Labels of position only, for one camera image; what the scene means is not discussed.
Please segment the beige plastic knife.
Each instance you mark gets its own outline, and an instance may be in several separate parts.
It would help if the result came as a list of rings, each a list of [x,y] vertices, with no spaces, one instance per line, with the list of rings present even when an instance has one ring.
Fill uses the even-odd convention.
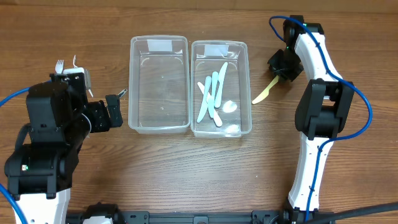
[[[279,76],[275,76],[274,79],[268,84],[265,89],[254,99],[252,100],[252,104],[258,104],[262,100],[268,97],[271,88],[279,82]]]

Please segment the light blue plastic knife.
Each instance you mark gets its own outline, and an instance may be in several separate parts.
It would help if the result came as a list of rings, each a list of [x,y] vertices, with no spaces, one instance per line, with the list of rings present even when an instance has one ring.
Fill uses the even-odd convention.
[[[219,86],[218,86],[218,91],[217,91],[216,98],[215,98],[215,108],[219,108],[221,106],[223,84],[224,84],[224,78],[226,75],[227,67],[228,67],[228,62],[225,62],[223,64],[223,66],[221,67],[219,75],[218,75]]]

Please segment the white plastic knife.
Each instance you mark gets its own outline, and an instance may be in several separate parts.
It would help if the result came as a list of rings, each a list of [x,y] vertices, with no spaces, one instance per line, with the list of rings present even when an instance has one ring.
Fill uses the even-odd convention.
[[[198,85],[198,87],[199,87],[201,93],[204,94],[204,90],[205,90],[204,84],[202,84],[201,82],[198,82],[197,85]],[[209,101],[210,98],[211,98],[211,94],[210,94],[210,93],[207,93],[207,96],[206,96],[206,103],[208,103],[208,101]],[[214,120],[214,122],[215,122],[216,127],[221,127],[221,126],[222,126],[223,122],[222,122],[220,116],[218,115],[218,112],[217,112],[217,111],[214,112],[213,120]]]
[[[201,107],[200,107],[200,111],[198,114],[198,118],[197,118],[197,123],[200,123],[203,118],[206,115],[206,111],[208,109],[208,103],[207,103],[207,96],[208,96],[208,92],[211,86],[211,80],[212,78],[210,76],[207,76],[205,78],[205,84],[201,86],[200,90],[203,93],[203,98],[202,98],[202,102],[201,102]]]

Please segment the pale blue plastic knife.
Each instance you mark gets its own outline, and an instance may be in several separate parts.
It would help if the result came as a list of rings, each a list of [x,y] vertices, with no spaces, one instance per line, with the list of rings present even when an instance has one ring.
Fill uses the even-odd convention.
[[[216,94],[217,83],[218,83],[218,72],[214,71],[212,73],[212,78],[211,78],[211,97],[208,100],[208,111],[209,111],[210,118],[214,118],[215,94]]]

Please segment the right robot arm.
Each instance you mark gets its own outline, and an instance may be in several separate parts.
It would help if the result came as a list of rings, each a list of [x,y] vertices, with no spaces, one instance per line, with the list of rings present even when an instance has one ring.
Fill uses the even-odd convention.
[[[354,91],[342,84],[325,45],[321,24],[306,23],[291,15],[283,23],[286,44],[268,61],[269,70],[281,80],[294,81],[302,72],[308,85],[295,111],[300,134],[300,154],[288,201],[294,210],[314,212],[331,139],[342,132]]]

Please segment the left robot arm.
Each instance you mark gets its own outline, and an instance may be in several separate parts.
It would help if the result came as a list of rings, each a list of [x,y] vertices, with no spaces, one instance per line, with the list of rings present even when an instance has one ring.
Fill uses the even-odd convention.
[[[83,141],[122,126],[125,92],[89,102],[86,90],[82,72],[52,73],[24,90],[29,122],[17,135],[4,166],[7,187],[1,187],[16,223],[65,223]]]

